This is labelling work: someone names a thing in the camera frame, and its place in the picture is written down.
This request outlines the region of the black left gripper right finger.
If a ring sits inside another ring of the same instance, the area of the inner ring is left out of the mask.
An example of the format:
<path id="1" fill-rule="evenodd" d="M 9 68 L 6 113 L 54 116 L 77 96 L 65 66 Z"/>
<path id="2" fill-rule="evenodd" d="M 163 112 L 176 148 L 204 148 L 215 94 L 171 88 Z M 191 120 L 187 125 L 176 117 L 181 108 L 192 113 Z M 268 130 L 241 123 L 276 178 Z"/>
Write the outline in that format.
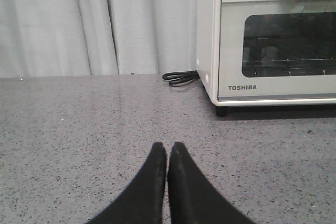
<path id="1" fill-rule="evenodd" d="M 213 187 L 182 142 L 172 147 L 167 182 L 171 223 L 253 223 Z"/>

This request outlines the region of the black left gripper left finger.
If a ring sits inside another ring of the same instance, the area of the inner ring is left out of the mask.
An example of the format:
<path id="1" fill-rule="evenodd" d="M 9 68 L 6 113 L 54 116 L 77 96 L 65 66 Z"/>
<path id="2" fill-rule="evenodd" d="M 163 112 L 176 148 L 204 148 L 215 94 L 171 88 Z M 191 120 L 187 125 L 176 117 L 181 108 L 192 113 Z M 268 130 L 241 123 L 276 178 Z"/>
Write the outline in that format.
<path id="1" fill-rule="evenodd" d="M 162 223 L 166 150 L 155 142 L 125 190 L 89 223 Z"/>

